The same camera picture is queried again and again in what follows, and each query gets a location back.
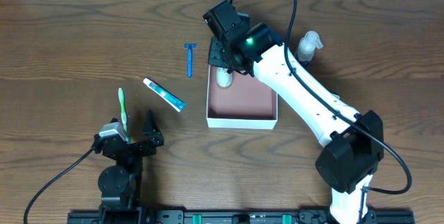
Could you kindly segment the white cream tube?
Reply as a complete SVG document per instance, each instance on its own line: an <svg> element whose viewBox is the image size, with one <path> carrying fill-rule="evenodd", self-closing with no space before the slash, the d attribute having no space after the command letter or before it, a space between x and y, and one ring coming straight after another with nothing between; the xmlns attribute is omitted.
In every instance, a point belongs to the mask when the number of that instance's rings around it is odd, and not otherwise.
<svg viewBox="0 0 444 224"><path fill-rule="evenodd" d="M228 69L217 67L216 68L216 84L223 89L229 88L232 84L232 74L228 72Z"/></svg>

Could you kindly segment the clear spray bottle blue liquid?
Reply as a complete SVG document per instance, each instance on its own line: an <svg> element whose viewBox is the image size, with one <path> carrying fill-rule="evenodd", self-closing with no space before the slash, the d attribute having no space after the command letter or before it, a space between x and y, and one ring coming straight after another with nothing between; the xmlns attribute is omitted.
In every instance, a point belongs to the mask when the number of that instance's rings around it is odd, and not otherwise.
<svg viewBox="0 0 444 224"><path fill-rule="evenodd" d="M302 67L307 67L314 57L315 50L321 48L323 43L319 34L316 31L308 31L299 42L296 59Z"/></svg>

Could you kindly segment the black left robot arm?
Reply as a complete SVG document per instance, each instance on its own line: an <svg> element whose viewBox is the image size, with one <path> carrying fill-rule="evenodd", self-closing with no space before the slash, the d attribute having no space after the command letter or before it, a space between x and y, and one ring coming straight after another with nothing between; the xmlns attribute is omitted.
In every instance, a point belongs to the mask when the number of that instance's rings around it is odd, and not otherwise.
<svg viewBox="0 0 444 224"><path fill-rule="evenodd" d="M101 191L99 223L154 223L155 214L141 204L143 159L164 145L153 113L149 110L142 128L144 141L129 144L128 133L115 118L94 136L93 151L115 161L98 178Z"/></svg>

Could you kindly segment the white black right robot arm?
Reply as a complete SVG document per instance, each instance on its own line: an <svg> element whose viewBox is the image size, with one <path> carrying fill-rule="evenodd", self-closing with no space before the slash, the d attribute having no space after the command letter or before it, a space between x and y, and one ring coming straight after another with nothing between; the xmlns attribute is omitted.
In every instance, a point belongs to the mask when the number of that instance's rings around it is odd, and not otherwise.
<svg viewBox="0 0 444 224"><path fill-rule="evenodd" d="M209 64L246 72L269 86L309 126L323 147L316 170L332 189L330 214L358 223L367 214L366 192L384 156L382 120L360 114L324 88L266 24L254 27L227 0L203 15L213 33Z"/></svg>

